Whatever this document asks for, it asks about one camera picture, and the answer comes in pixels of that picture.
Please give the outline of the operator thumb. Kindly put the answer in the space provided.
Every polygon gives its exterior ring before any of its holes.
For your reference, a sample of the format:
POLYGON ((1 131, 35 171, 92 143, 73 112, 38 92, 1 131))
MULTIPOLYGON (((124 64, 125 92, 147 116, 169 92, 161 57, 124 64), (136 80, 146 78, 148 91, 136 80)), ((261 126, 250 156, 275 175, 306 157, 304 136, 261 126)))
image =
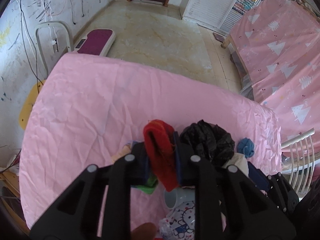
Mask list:
POLYGON ((131 232, 132 240, 153 240, 156 237, 157 228, 153 223, 144 223, 131 232))

